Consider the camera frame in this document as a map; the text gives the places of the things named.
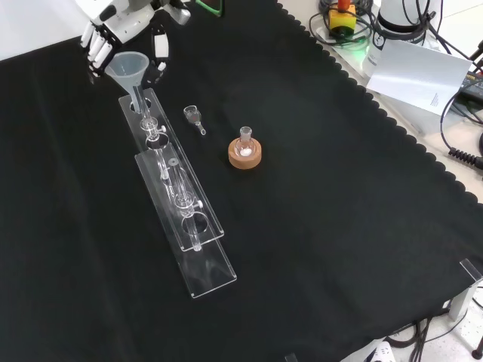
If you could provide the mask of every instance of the white paper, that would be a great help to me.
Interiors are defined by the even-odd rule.
[[[441,115],[470,66],[469,60],[406,41],[386,41],[368,89]]]

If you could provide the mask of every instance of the black tablecloth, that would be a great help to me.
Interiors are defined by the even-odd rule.
[[[0,360],[337,361],[464,290],[473,195],[270,0],[167,17],[155,91],[238,280],[191,299],[78,39],[0,63]],[[131,48],[149,51],[149,35]],[[208,135],[183,120],[196,104]],[[248,125],[257,169],[229,166]]]

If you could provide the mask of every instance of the yellow device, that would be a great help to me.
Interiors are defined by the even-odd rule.
[[[355,14],[355,5],[350,5],[347,11]],[[356,18],[352,14],[340,13],[337,9],[329,10],[329,30],[337,34],[349,36],[354,34]]]

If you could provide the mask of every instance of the white power strip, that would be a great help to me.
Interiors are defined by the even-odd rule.
[[[377,346],[371,362],[395,362],[394,354],[392,354],[392,349],[388,342],[381,342]]]

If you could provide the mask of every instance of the robotic hand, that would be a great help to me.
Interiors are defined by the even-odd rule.
[[[155,68],[154,78],[157,81],[166,68],[169,46],[162,25],[153,20],[155,12],[163,8],[180,25],[185,25],[191,17],[181,0],[76,1],[91,18],[81,37],[81,46],[86,50],[89,69],[96,77],[103,74],[119,49],[144,29],[151,28],[154,54],[147,56]]]

